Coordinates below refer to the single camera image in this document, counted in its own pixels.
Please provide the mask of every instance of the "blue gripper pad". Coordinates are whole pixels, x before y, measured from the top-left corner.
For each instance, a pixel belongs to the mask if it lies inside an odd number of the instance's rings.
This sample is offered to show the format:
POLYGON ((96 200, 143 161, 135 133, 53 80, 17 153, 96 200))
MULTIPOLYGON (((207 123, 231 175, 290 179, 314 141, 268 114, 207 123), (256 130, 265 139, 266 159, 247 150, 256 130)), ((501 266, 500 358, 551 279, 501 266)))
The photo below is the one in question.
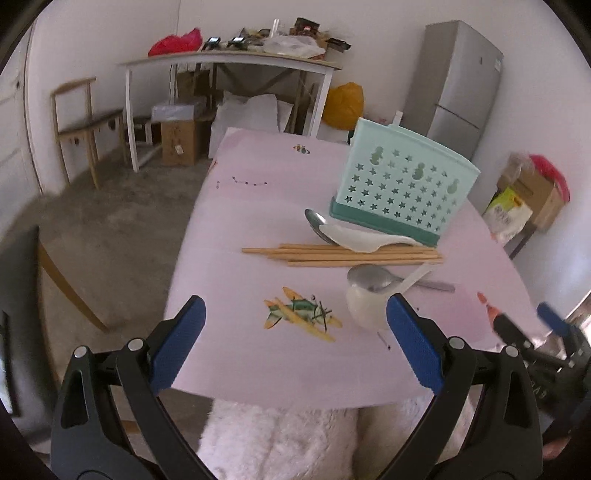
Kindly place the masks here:
POLYGON ((556 313, 550 305, 546 302, 542 302, 538 305, 538 317, 544 322, 556 335, 561 337, 567 337, 570 333, 569 324, 566 323, 556 313))
POLYGON ((437 395, 443 387, 441 358, 395 296, 388 300, 386 319, 419 383, 437 395))
POLYGON ((170 388, 205 325, 205 302, 193 296, 175 317, 176 325, 152 359, 150 387, 154 395, 170 388))

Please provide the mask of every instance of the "table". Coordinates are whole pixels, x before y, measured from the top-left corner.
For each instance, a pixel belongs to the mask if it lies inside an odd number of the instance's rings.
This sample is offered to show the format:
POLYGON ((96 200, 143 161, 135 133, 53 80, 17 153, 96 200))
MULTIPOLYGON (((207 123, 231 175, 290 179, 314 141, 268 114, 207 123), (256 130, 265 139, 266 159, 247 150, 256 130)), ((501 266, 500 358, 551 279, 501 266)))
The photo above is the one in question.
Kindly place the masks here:
MULTIPOLYGON (((362 407, 426 393, 391 332, 389 351, 351 319, 347 268, 294 268, 241 253, 243 247, 320 243, 304 209, 327 212, 349 147, 305 141, 305 150, 297 150, 302 137, 296 135, 229 129, 224 137, 187 226, 165 310, 172 318, 192 294, 207 307, 205 327, 173 388, 285 408, 362 407), (286 301, 284 286, 307 298, 314 294, 333 310, 343 323, 329 329, 334 343, 287 322, 263 328, 269 313, 263 300, 286 301)), ((545 332, 517 271, 470 203, 454 217, 438 248, 446 262, 429 278, 456 284, 463 321, 456 322, 455 311, 451 317, 446 313, 455 294, 413 287, 405 296, 446 335, 461 335, 474 347, 495 347, 499 340, 485 309, 471 302, 477 291, 528 334, 545 332)), ((404 275, 409 268, 392 271, 404 275)))
MULTIPOLYGON (((179 64, 186 63, 239 63, 250 65, 267 65, 271 67, 283 67, 286 69, 318 73, 322 75, 323 81, 320 90, 316 95, 316 101, 314 103, 314 110, 312 112, 310 123, 310 130, 308 132, 310 137, 316 137, 318 134, 318 128, 320 127, 320 120, 322 119, 322 112, 324 111, 324 104, 326 103, 326 96, 329 91, 330 82, 332 81, 333 72, 335 70, 340 70, 339 66, 328 61, 310 60, 301 57, 290 57, 272 53, 238 50, 191 51, 128 61, 126 63, 120 64, 120 66, 126 69, 125 109, 128 125, 134 124, 134 111, 131 102, 132 72, 140 70, 142 67, 146 66, 178 66, 179 64)), ((131 150, 131 163, 133 165, 134 171, 137 173, 139 168, 148 162, 148 160, 152 158, 158 149, 151 149, 145 156, 138 158, 138 151, 135 145, 135 131, 133 128, 128 128, 128 132, 129 147, 131 150)))

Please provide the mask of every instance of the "plastic bag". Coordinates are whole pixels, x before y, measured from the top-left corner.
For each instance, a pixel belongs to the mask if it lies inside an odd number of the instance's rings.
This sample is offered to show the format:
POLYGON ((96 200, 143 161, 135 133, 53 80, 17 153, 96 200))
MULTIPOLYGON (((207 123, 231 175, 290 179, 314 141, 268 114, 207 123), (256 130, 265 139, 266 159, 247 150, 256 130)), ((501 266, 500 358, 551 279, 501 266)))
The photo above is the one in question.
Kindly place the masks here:
POLYGON ((326 53, 326 50, 319 47, 312 37, 300 37, 298 35, 278 35, 267 38, 262 50, 266 53, 303 57, 305 59, 326 53))
POLYGON ((164 55, 167 53, 199 50, 202 43, 203 39, 201 37, 201 31, 198 28, 194 28, 182 37, 179 37, 178 35, 169 35, 162 40, 158 40, 148 52, 148 57, 164 55))
POLYGON ((482 215, 491 231, 492 237, 501 245, 506 245, 523 230, 530 219, 532 210, 511 188, 507 187, 482 215))
POLYGON ((353 130, 357 120, 363 115, 363 88, 349 82, 331 88, 326 97, 322 120, 339 130, 353 130))

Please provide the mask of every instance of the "metal spoon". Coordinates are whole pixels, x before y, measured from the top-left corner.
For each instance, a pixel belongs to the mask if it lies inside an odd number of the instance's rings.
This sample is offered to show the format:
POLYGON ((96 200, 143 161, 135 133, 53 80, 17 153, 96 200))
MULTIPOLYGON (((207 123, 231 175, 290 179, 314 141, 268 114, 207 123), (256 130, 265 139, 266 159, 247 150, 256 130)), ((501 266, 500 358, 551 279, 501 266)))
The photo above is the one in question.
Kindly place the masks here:
MULTIPOLYGON (((357 265, 349 269, 347 280, 352 286, 364 288, 373 293, 380 293, 386 290, 394 281, 403 281, 404 278, 394 275, 390 270, 379 265, 357 265)), ((419 287, 432 288, 455 292, 456 288, 451 283, 433 280, 418 280, 415 285, 419 287)))
POLYGON ((309 208, 304 210, 304 213, 306 214, 306 219, 308 220, 308 223, 316 235, 318 235, 322 240, 330 245, 338 245, 338 243, 332 240, 332 238, 326 236, 320 231, 320 225, 327 224, 326 219, 321 214, 316 213, 314 210, 310 210, 309 208))

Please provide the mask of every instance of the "silver screw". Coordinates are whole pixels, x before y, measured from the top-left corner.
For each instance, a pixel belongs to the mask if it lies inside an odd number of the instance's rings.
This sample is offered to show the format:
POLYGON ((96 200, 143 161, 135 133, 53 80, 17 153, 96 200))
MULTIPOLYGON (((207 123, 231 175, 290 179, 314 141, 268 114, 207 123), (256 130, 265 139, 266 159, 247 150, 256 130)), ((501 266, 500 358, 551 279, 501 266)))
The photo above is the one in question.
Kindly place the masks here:
POLYGON ((509 345, 507 348, 505 348, 505 353, 515 358, 517 355, 519 355, 519 350, 514 346, 509 345))
POLYGON ((136 352, 137 350, 139 350, 143 346, 144 346, 144 341, 141 338, 134 338, 133 340, 130 340, 129 343, 127 344, 127 348, 129 348, 129 350, 131 350, 132 352, 136 352))
POLYGON ((78 347, 76 350, 74 350, 74 356, 76 358, 82 358, 83 356, 86 355, 86 352, 88 351, 88 348, 86 348, 84 345, 78 347))
POLYGON ((464 346, 466 345, 464 340, 462 340, 459 337, 451 337, 449 339, 449 345, 454 348, 455 350, 462 350, 462 348, 464 348, 464 346))

